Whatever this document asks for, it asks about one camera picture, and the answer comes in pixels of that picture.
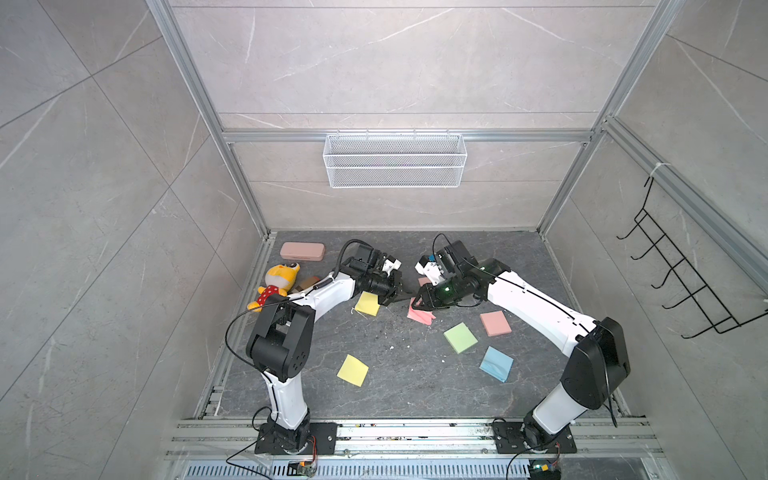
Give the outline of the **yellow memo pad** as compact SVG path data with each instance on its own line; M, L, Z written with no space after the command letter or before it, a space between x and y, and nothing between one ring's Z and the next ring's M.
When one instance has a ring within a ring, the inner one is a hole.
M378 296L370 292L362 292L354 307L354 310L375 317L380 309Z

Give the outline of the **green memo pad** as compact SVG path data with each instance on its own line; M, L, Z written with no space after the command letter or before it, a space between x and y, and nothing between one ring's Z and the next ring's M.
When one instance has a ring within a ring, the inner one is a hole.
M443 335L457 354L466 351L478 343L478 339L465 323L457 324L446 330Z

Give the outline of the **salmon pink memo pad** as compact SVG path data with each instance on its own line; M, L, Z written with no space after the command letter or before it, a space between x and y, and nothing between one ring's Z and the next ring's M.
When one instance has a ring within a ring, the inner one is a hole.
M480 319L489 337L501 336L511 332L511 326L502 311L483 313L480 315Z

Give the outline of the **torn yellow page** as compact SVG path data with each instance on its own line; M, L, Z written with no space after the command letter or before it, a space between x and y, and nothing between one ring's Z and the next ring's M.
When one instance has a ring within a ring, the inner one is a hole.
M352 355L347 355L337 377L354 386L361 387L368 374L369 367Z

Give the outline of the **torn hot pink page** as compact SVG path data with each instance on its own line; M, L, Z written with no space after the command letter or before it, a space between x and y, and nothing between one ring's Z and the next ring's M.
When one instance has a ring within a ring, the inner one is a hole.
M409 305L408 307L407 317L415 322L418 322L427 326L430 326L433 323L433 320L435 319L435 316L431 312L416 310L412 307L412 305Z

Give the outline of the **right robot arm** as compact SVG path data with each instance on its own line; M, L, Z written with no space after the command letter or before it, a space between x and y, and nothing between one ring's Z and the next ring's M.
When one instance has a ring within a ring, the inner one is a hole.
M526 448L542 452L584 412L613 407L613 392L631 372L624 331L617 321L596 320L563 305L505 263L477 260L461 241L423 255L415 269L431 284L419 288L413 308L450 308L472 295L523 320L567 358L559 383L524 417L521 434Z

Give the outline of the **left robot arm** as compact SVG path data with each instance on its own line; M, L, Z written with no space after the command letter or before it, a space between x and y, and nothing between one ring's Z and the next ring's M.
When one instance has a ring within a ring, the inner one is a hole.
M247 363L260 372L270 398L273 431L300 444L309 435L310 411L304 400L301 371L311 349L315 322L358 294L377 305L406 300L401 262L358 239L347 241L334 268L313 285L291 292L300 271L297 263L268 270L246 314L255 313L247 346Z

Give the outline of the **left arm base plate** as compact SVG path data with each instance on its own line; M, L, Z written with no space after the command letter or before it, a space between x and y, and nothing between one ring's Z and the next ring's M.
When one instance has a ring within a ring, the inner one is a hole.
M274 422L259 426L259 436L254 447L256 454L312 454L333 455L339 425L332 422L301 424L296 430L288 430Z

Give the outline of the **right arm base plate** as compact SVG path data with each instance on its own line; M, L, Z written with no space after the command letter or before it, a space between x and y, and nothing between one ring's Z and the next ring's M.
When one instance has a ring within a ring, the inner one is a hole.
M569 427L549 434L532 422L492 421L492 439L499 454L575 454L577 447Z

